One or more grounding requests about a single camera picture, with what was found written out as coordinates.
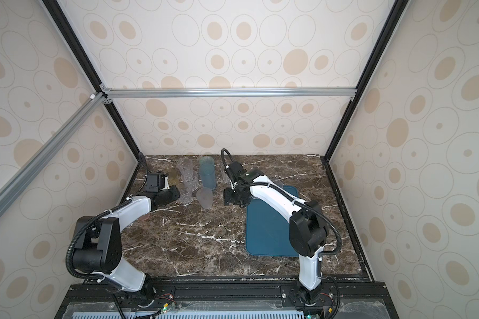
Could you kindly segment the pink plastic cup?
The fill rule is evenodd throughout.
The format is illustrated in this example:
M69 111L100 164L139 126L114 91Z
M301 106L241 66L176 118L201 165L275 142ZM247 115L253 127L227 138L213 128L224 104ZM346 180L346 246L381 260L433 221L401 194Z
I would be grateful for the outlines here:
M145 221L150 217L150 213L144 214L138 218L139 221Z

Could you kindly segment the teal plastic tray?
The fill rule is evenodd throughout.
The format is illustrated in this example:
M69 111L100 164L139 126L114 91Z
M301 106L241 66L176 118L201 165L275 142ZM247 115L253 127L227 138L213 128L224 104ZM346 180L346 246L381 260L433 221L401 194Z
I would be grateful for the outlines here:
M253 186L254 197L247 206L246 249L250 255L268 257L297 257L290 243L289 219L298 191L293 186Z

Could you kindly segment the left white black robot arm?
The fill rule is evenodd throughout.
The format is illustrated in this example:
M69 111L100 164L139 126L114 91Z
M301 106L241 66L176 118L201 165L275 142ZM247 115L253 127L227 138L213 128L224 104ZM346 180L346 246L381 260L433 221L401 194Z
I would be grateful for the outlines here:
M123 292L152 296L149 276L123 257L121 233L141 217L178 201L180 192L169 184L168 174L149 170L143 153L138 157L146 171L140 189L120 205L77 221L65 266L75 278L103 280Z

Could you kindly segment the clear textured cup front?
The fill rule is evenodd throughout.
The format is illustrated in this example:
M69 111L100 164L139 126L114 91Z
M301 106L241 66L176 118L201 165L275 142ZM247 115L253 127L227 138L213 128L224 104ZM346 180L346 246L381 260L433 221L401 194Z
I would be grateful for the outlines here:
M192 192L189 191L186 187L180 189L180 199L179 202L182 205L190 205L193 202Z

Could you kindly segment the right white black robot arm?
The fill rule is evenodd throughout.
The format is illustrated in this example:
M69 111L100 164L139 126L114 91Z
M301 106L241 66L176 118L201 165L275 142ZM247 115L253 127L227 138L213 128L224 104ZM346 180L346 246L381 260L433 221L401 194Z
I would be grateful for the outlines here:
M284 217L290 244L299 255L299 293L307 300L316 299L323 287L323 257L337 255L343 246L338 228L317 201L291 195L257 168L245 170L225 148L220 158L231 184L223 192L224 204L246 207L256 198Z

